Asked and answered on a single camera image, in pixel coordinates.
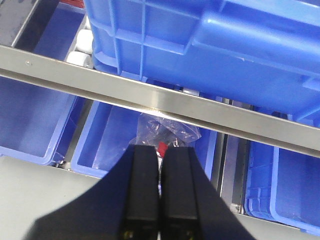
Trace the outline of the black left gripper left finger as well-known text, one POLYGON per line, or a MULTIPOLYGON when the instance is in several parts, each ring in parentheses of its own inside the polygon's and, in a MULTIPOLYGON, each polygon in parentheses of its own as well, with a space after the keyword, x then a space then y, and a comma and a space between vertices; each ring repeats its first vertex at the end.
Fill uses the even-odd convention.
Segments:
POLYGON ((159 212, 159 166, 153 146, 135 145, 129 182, 126 219, 156 222, 159 212))

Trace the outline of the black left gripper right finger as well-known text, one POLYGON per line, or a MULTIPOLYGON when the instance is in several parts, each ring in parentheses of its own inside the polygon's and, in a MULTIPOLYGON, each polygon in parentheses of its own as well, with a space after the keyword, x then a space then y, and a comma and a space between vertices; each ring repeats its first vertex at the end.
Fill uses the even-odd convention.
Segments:
POLYGON ((189 149, 167 149, 161 171, 161 200, 167 219, 196 221, 198 219, 189 149))

